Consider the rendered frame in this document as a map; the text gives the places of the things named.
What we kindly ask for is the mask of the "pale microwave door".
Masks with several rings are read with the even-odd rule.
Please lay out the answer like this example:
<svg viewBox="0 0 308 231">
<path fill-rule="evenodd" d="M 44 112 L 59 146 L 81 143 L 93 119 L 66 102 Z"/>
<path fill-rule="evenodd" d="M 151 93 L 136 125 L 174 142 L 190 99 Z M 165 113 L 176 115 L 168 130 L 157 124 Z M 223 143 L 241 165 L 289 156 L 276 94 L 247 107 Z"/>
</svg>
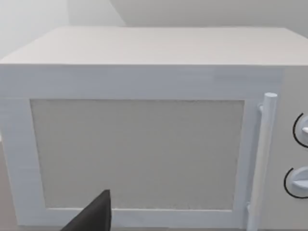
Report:
<svg viewBox="0 0 308 231">
<path fill-rule="evenodd" d="M 113 225 L 243 228 L 257 104 L 279 66 L 0 64 L 20 226 L 63 226 L 102 189 Z"/>
</svg>

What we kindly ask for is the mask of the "pale microwave knob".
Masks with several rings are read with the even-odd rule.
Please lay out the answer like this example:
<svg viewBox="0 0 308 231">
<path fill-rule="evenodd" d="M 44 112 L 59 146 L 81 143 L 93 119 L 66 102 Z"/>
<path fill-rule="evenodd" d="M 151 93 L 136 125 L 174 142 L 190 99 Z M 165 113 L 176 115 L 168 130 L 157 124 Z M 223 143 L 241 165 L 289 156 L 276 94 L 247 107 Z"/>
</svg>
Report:
<svg viewBox="0 0 308 231">
<path fill-rule="evenodd" d="M 308 115 L 301 113 L 296 118 L 292 127 L 292 135 L 297 144 L 308 149 Z"/>
<path fill-rule="evenodd" d="M 308 166 L 290 168 L 284 176 L 283 188 L 292 198 L 308 199 Z"/>
</svg>

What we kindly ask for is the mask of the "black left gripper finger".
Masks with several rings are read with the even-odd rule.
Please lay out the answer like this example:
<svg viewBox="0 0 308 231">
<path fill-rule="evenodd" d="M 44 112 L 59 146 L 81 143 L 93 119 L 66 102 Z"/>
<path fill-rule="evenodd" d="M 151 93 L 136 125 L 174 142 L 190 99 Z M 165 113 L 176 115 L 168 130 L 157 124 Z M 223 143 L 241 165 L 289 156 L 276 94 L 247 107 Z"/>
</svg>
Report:
<svg viewBox="0 0 308 231">
<path fill-rule="evenodd" d="M 104 190 L 60 231 L 110 231 L 111 222 L 111 194 Z"/>
</svg>

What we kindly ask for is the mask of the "pale microwave oven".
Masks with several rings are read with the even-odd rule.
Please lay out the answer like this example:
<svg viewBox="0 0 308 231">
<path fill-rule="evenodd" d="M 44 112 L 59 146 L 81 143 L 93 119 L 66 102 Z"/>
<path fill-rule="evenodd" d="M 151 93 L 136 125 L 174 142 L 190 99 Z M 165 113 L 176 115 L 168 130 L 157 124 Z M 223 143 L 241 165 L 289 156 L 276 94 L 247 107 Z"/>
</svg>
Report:
<svg viewBox="0 0 308 231">
<path fill-rule="evenodd" d="M 297 144 L 292 135 L 292 127 L 296 118 L 301 113 L 308 116 L 307 38 L 284 28 L 72 26 L 58 28 L 47 33 L 4 57 L 0 60 L 0 64 L 282 67 L 282 81 L 279 91 L 276 92 L 278 99 L 258 231 L 308 231 L 308 199 L 292 198 L 283 188 L 284 176 L 290 168 L 308 166 L 308 149 Z M 261 122 L 259 107 L 263 100 L 257 104 L 259 116 L 256 129 L 257 142 L 254 157 L 250 163 L 251 175 L 245 226 L 227 229 L 246 230 L 247 207 L 251 199 Z"/>
</svg>

